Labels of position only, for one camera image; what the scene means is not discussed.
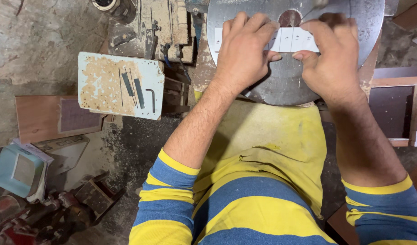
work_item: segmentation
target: white paper stack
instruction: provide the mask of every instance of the white paper stack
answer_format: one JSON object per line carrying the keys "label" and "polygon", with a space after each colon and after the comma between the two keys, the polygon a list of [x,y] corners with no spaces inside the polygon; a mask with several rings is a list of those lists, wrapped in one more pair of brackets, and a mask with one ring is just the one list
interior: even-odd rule
{"label": "white paper stack", "polygon": [[[219,52],[222,44],[222,28],[215,29],[215,52]],[[296,52],[299,50],[310,50],[319,52],[314,37],[309,31],[300,27],[282,27],[276,31],[265,46],[264,50],[271,50],[281,53]]]}

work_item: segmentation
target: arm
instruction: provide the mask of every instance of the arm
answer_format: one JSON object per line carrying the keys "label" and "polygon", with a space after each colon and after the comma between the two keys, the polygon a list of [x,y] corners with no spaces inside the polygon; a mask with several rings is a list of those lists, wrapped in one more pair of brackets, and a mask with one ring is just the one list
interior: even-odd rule
{"label": "arm", "polygon": [[249,19],[245,12],[239,12],[235,19],[224,23],[215,77],[164,145],[169,156],[191,168],[200,168],[233,100],[267,74],[268,61],[281,59],[277,52],[263,52],[278,28],[279,23],[261,13]]}
{"label": "arm", "polygon": [[191,243],[191,188],[216,128],[233,100],[267,74],[268,61],[281,58],[277,52],[263,52],[277,28],[278,23],[260,13],[249,19],[240,12],[224,23],[216,75],[150,169],[140,192],[130,244]]}
{"label": "arm", "polygon": [[377,187],[396,184],[407,173],[390,142],[376,123],[358,80],[357,25],[353,19],[331,29],[312,20],[301,25],[310,31],[321,55],[299,51],[307,85],[327,103],[337,131],[337,164],[350,184]]}
{"label": "arm", "polygon": [[359,87],[355,22],[343,18],[331,29],[312,20],[301,27],[313,33],[322,55],[293,57],[304,63],[304,80],[334,119],[348,222],[361,244],[417,244],[417,192]]}

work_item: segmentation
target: yellow and blue striped sleeve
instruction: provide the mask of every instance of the yellow and blue striped sleeve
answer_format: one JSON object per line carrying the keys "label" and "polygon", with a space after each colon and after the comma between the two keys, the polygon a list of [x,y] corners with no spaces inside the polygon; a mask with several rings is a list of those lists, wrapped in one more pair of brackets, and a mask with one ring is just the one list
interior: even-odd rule
{"label": "yellow and blue striped sleeve", "polygon": [[160,151],[140,192],[130,245],[191,243],[192,187],[198,172]]}
{"label": "yellow and blue striped sleeve", "polygon": [[343,181],[347,221],[361,244],[417,244],[417,191],[410,176],[383,187],[359,187]]}

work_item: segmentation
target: sleeve cuff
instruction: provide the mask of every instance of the sleeve cuff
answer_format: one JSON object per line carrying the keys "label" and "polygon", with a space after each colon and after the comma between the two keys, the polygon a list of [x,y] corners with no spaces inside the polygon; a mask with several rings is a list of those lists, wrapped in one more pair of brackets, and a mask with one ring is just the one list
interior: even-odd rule
{"label": "sleeve cuff", "polygon": [[189,174],[189,175],[198,175],[199,169],[194,169],[191,167],[188,167],[186,165],[180,164],[179,162],[172,159],[170,156],[168,156],[164,151],[163,148],[161,148],[160,153],[158,154],[158,158],[162,160],[166,165],[170,166],[171,168],[178,170],[182,173]]}
{"label": "sleeve cuff", "polygon": [[344,179],[342,179],[342,183],[345,187],[347,187],[350,190],[357,191],[357,192],[364,193],[364,194],[374,194],[374,195],[395,194],[398,192],[406,191],[413,185],[413,182],[411,181],[411,178],[409,175],[407,175],[407,177],[403,181],[397,184],[393,184],[389,186],[381,186],[381,187],[356,186],[356,185],[347,183],[346,181],[344,181]]}

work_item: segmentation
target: yellow fabric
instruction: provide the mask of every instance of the yellow fabric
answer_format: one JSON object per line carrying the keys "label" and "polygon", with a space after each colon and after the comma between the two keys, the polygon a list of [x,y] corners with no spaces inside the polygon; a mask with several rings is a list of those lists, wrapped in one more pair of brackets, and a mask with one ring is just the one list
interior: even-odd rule
{"label": "yellow fabric", "polygon": [[151,191],[140,191],[140,201],[177,200],[193,204],[191,190],[159,188]]}
{"label": "yellow fabric", "polygon": [[397,218],[402,218],[402,219],[407,219],[407,220],[417,222],[417,217],[415,217],[415,216],[385,214],[385,213],[380,213],[380,212],[361,212],[361,211],[358,211],[358,209],[355,209],[355,208],[346,212],[346,220],[348,221],[349,224],[351,224],[352,226],[355,226],[355,221],[358,220],[359,218],[361,218],[361,216],[363,216],[364,214],[382,214],[382,215],[387,215],[387,216],[392,216],[392,217],[397,217]]}
{"label": "yellow fabric", "polygon": [[357,201],[354,201],[354,200],[350,199],[349,197],[346,197],[346,203],[354,205],[354,206],[360,206],[360,207],[371,207],[370,205],[366,205],[366,204],[362,204],[362,203],[359,203]]}
{"label": "yellow fabric", "polygon": [[150,220],[131,229],[129,245],[189,245],[192,233],[178,221]]}
{"label": "yellow fabric", "polygon": [[353,184],[347,183],[343,179],[342,179],[342,182],[344,186],[348,187],[349,189],[353,191],[358,191],[358,192],[365,193],[365,194],[374,194],[374,195],[394,194],[394,193],[406,191],[413,185],[413,181],[411,181],[411,178],[409,175],[407,175],[407,177],[403,181],[397,184],[393,184],[389,186],[382,186],[382,187],[355,186]]}
{"label": "yellow fabric", "polygon": [[289,183],[320,219],[326,142],[316,106],[235,100],[220,123],[194,185],[198,203],[222,177],[266,171]]}
{"label": "yellow fabric", "polygon": [[334,243],[317,226],[307,209],[279,198],[261,196],[239,198],[212,218],[198,238],[231,228],[249,228],[271,235],[301,237],[320,235],[326,241]]}
{"label": "yellow fabric", "polygon": [[194,218],[196,212],[200,209],[200,207],[202,206],[202,204],[214,193],[216,192],[220,187],[222,187],[224,184],[242,178],[242,177],[251,177],[251,176],[255,176],[255,177],[266,177],[266,178],[271,178],[271,179],[276,179],[279,181],[282,181],[284,183],[287,183],[287,181],[283,180],[282,178],[273,175],[271,173],[267,173],[267,172],[253,172],[253,171],[241,171],[241,172],[233,172],[231,174],[225,175],[222,179],[220,179],[219,181],[216,181],[216,183],[213,184],[213,186],[211,186],[211,188],[207,191],[207,193],[204,195],[204,197],[200,200],[200,202],[198,203],[198,205],[196,206],[192,218]]}
{"label": "yellow fabric", "polygon": [[195,101],[197,102],[201,98],[203,92],[199,92],[196,90],[194,90],[194,92],[195,92]]}
{"label": "yellow fabric", "polygon": [[372,242],[369,245],[417,245],[417,242],[411,240],[382,240]]}
{"label": "yellow fabric", "polygon": [[188,167],[186,165],[180,164],[179,162],[172,159],[170,156],[168,156],[164,151],[163,148],[161,148],[160,153],[158,154],[158,157],[160,160],[162,160],[166,165],[170,166],[171,168],[178,170],[180,172],[183,172],[185,174],[190,175],[197,175],[199,173],[200,169],[194,169],[191,167]]}
{"label": "yellow fabric", "polygon": [[171,186],[171,185],[168,185],[166,183],[163,183],[163,182],[157,180],[154,176],[151,175],[151,173],[148,173],[148,177],[146,178],[146,182],[148,184],[154,184],[154,185]]}

